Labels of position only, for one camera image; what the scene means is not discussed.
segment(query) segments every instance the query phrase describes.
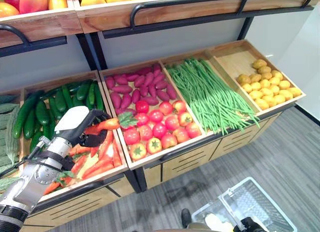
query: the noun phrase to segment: black shoe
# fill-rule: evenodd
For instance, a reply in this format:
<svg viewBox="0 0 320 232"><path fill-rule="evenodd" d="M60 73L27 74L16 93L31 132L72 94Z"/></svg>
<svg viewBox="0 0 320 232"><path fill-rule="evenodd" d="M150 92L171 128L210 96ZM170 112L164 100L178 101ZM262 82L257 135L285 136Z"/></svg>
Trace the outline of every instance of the black shoe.
<svg viewBox="0 0 320 232"><path fill-rule="evenodd" d="M191 223L191 214L187 208L181 211L181 221L183 228L186 228Z"/></svg>

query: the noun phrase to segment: cucumber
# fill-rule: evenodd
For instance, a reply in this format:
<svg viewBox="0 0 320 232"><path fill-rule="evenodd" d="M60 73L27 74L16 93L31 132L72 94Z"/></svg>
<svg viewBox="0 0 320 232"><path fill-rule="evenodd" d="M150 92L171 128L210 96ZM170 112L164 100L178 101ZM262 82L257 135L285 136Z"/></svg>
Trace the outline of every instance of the cucumber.
<svg viewBox="0 0 320 232"><path fill-rule="evenodd" d="M81 84L78 91L76 92L76 98L78 100L82 101L87 97L90 84L91 84L91 80Z"/></svg>
<svg viewBox="0 0 320 232"><path fill-rule="evenodd" d="M44 92L37 91L34 94L32 94L22 105L22 107L19 110L19 113L17 115L16 122L13 127L13 136L14 138L20 138L22 128L24 126L25 120L27 118L27 115L29 114L30 110L35 106L36 102L38 101L39 97Z"/></svg>
<svg viewBox="0 0 320 232"><path fill-rule="evenodd" d="M49 113L44 101L39 101L35 108L35 116L41 125L50 123Z"/></svg>
<svg viewBox="0 0 320 232"><path fill-rule="evenodd" d="M102 96L101 96L101 92L100 92L98 84L94 85L94 95L95 95L96 108L103 110L104 109L104 102L102 100Z"/></svg>
<svg viewBox="0 0 320 232"><path fill-rule="evenodd" d="M71 99L71 96L70 96L68 88L66 87L66 85L61 86L61 88L62 88L63 97L64 97L64 99L66 101L66 104L68 105L68 108L69 109L73 108L74 104L72 102L72 99Z"/></svg>
<svg viewBox="0 0 320 232"><path fill-rule="evenodd" d="M57 91L55 95L55 105L56 108L62 113L67 109L67 104L61 89Z"/></svg>
<svg viewBox="0 0 320 232"><path fill-rule="evenodd" d="M35 133L35 110L32 109L23 126L23 135L25 139L31 139Z"/></svg>
<svg viewBox="0 0 320 232"><path fill-rule="evenodd" d="M73 104L74 104L75 107L84 105L84 103L82 101L77 99L76 95L73 96L72 100L73 100Z"/></svg>

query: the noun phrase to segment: purple sweet potato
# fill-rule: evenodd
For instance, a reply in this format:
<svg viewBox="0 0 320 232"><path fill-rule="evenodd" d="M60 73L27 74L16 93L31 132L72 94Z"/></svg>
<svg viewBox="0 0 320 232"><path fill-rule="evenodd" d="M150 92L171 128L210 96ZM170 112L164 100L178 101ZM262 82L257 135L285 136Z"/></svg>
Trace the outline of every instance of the purple sweet potato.
<svg viewBox="0 0 320 232"><path fill-rule="evenodd" d="M166 93L168 93L170 99L172 99L172 100L177 98L177 93L171 84L168 84L166 86Z"/></svg>
<svg viewBox="0 0 320 232"><path fill-rule="evenodd" d="M155 89L157 89L157 90L164 89L167 87L167 85L168 85L168 83L166 81L160 81L155 84Z"/></svg>
<svg viewBox="0 0 320 232"><path fill-rule="evenodd" d="M129 105L131 104L131 96L129 93L124 94L124 96L122 97L122 101L121 101L121 105L120 107L122 109L127 108Z"/></svg>
<svg viewBox="0 0 320 232"><path fill-rule="evenodd" d="M141 98L141 100L146 101L151 106L155 106L159 103L159 100L154 97L144 97L144 98Z"/></svg>
<svg viewBox="0 0 320 232"><path fill-rule="evenodd" d="M119 85L112 88L114 92L126 94L132 92L132 87L128 85Z"/></svg>
<svg viewBox="0 0 320 232"><path fill-rule="evenodd" d="M146 76L145 76L145 81L144 81L144 86L149 86L150 83L152 83L154 79L154 74L153 73L148 73Z"/></svg>
<svg viewBox="0 0 320 232"><path fill-rule="evenodd" d="M157 90L156 90L156 88L155 88L154 83L151 83L151 84L149 85L148 89L149 89L150 95L155 98L155 97L157 96Z"/></svg>
<svg viewBox="0 0 320 232"><path fill-rule="evenodd" d="M139 89L135 89L132 93L132 102L134 104L136 104L137 101L139 101L139 100L140 100L140 91L139 91Z"/></svg>
<svg viewBox="0 0 320 232"><path fill-rule="evenodd" d="M153 83L156 84L156 83L162 81L163 79L165 79L165 77L166 77L166 76L165 76L163 73L161 73L161 74L159 74L158 76L156 76L156 77L154 78Z"/></svg>
<svg viewBox="0 0 320 232"><path fill-rule="evenodd" d="M112 92L112 93L110 94L110 97L111 97L113 106L114 106L115 108L119 108L119 107L120 107L120 104L121 104L121 97L120 97L119 93L117 93L117 92Z"/></svg>
<svg viewBox="0 0 320 232"><path fill-rule="evenodd" d="M136 88L139 88L145 82L145 79L146 77L144 75L139 76L138 78L135 79L134 86Z"/></svg>
<svg viewBox="0 0 320 232"><path fill-rule="evenodd" d="M104 81L108 89L112 89L116 84L113 77L107 77Z"/></svg>
<svg viewBox="0 0 320 232"><path fill-rule="evenodd" d="M157 90L156 94L164 102L168 102L170 100L169 95L162 90Z"/></svg>
<svg viewBox="0 0 320 232"><path fill-rule="evenodd" d="M146 87L144 84L140 87L140 94L143 97L148 95L148 87Z"/></svg>

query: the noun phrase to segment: yellow potato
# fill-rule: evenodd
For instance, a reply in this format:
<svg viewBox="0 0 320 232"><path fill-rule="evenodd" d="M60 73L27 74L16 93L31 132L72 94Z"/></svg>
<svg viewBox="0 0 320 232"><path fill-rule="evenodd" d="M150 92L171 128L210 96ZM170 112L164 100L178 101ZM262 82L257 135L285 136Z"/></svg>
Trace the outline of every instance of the yellow potato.
<svg viewBox="0 0 320 232"><path fill-rule="evenodd" d="M265 110L265 109L268 109L269 108L269 104L261 99L261 98L257 98L255 99L255 103L262 109L262 110Z"/></svg>
<svg viewBox="0 0 320 232"><path fill-rule="evenodd" d="M271 85L270 90L273 91L273 95L278 95L280 88L277 85Z"/></svg>
<svg viewBox="0 0 320 232"><path fill-rule="evenodd" d="M281 81L284 79L284 76L282 75L282 73L277 70L272 70L271 74L275 78L280 78Z"/></svg>
<svg viewBox="0 0 320 232"><path fill-rule="evenodd" d="M287 90L293 94L294 98L300 96L302 93L299 88L287 88Z"/></svg>
<svg viewBox="0 0 320 232"><path fill-rule="evenodd" d="M270 78L272 78L272 74L271 73L262 73L261 74L261 79L267 79L269 80Z"/></svg>
<svg viewBox="0 0 320 232"><path fill-rule="evenodd" d="M262 73L270 73L271 72L271 68L268 66L264 66L264 67L260 67L258 69L258 73L262 74Z"/></svg>
<svg viewBox="0 0 320 232"><path fill-rule="evenodd" d="M261 74L251 74L250 76L251 82L259 82L261 80Z"/></svg>
<svg viewBox="0 0 320 232"><path fill-rule="evenodd" d="M258 82L251 83L252 90L260 90L261 84Z"/></svg>
<svg viewBox="0 0 320 232"><path fill-rule="evenodd" d="M260 81L261 88L269 88L270 82L267 79L263 79Z"/></svg>
<svg viewBox="0 0 320 232"><path fill-rule="evenodd" d="M269 82L271 83L271 85L279 85L280 84L280 78L278 78L278 77L270 78Z"/></svg>
<svg viewBox="0 0 320 232"><path fill-rule="evenodd" d="M242 87L247 93L250 93L252 91L252 87L249 83L243 84Z"/></svg>
<svg viewBox="0 0 320 232"><path fill-rule="evenodd" d="M285 97L286 101L294 98L294 95L291 92L289 92L288 90L280 90L279 94L283 95Z"/></svg>
<svg viewBox="0 0 320 232"><path fill-rule="evenodd" d="M255 100L257 98L262 98L264 94L260 91L253 90L252 92L249 93L249 95L253 100Z"/></svg>
<svg viewBox="0 0 320 232"><path fill-rule="evenodd" d="M287 81L287 80L281 81L281 82L279 83L279 88L280 88L280 90L281 90L281 89L287 89L287 88L289 88L289 87L290 87L290 82Z"/></svg>
<svg viewBox="0 0 320 232"><path fill-rule="evenodd" d="M262 92L264 96L271 96L271 97L274 96L273 91L269 88L261 88L260 92Z"/></svg>
<svg viewBox="0 0 320 232"><path fill-rule="evenodd" d="M267 65L266 61L262 59L258 59L252 64L253 68L255 69L259 69L260 67L264 67L266 65Z"/></svg>

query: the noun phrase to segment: wooden crate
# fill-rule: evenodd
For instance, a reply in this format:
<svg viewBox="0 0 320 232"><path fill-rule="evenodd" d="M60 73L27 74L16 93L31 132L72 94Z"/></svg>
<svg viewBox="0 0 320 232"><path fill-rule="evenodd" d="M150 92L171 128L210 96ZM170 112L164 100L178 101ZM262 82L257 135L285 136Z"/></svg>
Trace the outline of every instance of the wooden crate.
<svg viewBox="0 0 320 232"><path fill-rule="evenodd" d="M92 33L130 26L130 14L133 8L149 1L138 0L109 4L80 6L79 0L73 0L84 33ZM135 17L136 25L146 25L187 18L203 17L217 14L235 13L242 0L221 0L184 5L174 5L152 9L144 9ZM248 0L244 11L255 11L273 8L300 7L305 0ZM312 0L310 5L319 0Z"/></svg>
<svg viewBox="0 0 320 232"><path fill-rule="evenodd" d="M228 79L228 85L238 92L257 112L257 116L266 114L270 111L278 109L287 104L296 102L298 99L303 98L304 92L300 96L290 99L284 103L278 104L274 107L262 110L249 94L240 86L236 81L236 78L240 74L251 75L255 73L255 69L252 67L252 63L257 59L263 59L267 62L267 65L272 70L278 70L264 55L262 55L251 43L247 40L241 40L233 43L228 43L208 49L209 55L212 54L210 62L215 65L216 71L226 79ZM287 75L282 72L283 80L290 82L291 87L298 88Z"/></svg>
<svg viewBox="0 0 320 232"><path fill-rule="evenodd" d="M68 8L21 14L0 18L0 24L20 30L29 41L37 41L82 33L73 0L67 0ZM0 31L0 48L21 44L15 34Z"/></svg>
<svg viewBox="0 0 320 232"><path fill-rule="evenodd" d="M106 103L105 106L109 105L110 110L111 110L111 114L112 114L113 117L116 117L117 115L116 115L116 112L115 112L115 108L114 108L114 106L112 104L112 101L111 101L111 98L110 98L110 94L109 94L107 85L105 83L104 77L105 76L109 76L109 75L114 75L114 74L124 74L124 73L135 72L135 71L137 71L137 70L139 70L141 68L144 68L144 67L147 67L147 66L151 66L151 65L153 65L155 63L159 63L161 65L162 71L166 75L167 81L169 83L171 83L173 85L173 87L175 88L176 93L177 93L177 100L184 100L183 97L181 96L181 93L179 92L179 90L174 85L173 81L171 80L168 72L166 71L166 69L163 66L163 64L161 63L161 61L153 60L153 61L148 61L148 62L139 63L139 64L135 64L135 65L123 66L123 67L119 67L119 68L115 68L115 69L109 69L109 70L107 69L107 70L99 71L99 74L100 74L100 77L101 77L101 80L102 80L102 85L103 85L103 88L104 88L104 91L105 91L105 94L106 94L106 99L107 99L107 103ZM178 144L178 145L176 145L176 146L174 146L172 148L164 149L159 153L156 153L156 154L153 154L153 155L149 155L149 156L147 156L145 158L142 158L142 159L140 159L138 161L132 161L131 160L128 148L127 148L126 143L125 143L125 139L123 137L123 133L122 133L120 128L117 130L119 138L120 138L120 142L121 142L121 145L122 145L122 148L123 148L123 152L125 154L125 158L126 158L126 161L127 161L128 166L129 166L130 169L135 169L135 168L141 167L141 166L143 166L143 165L145 165L147 163L155 161L155 160L161 158L162 156L164 156L165 154L170 153L170 152L174 151L175 149L184 147L184 146L186 146L188 144L194 143L194 142L202 139L205 136L205 132L203 131L201 125L199 124L199 122L198 122L197 118L195 117L195 115L193 114L192 110L190 109L190 107L188 105L186 105L186 106L187 106L186 109L191 114L194 122L199 126L202 135L198 136L196 138L190 139L190 140L188 140L188 141L186 141L184 143L180 143L180 144ZM155 109L155 108L158 108L158 106L150 106L150 110L151 109Z"/></svg>

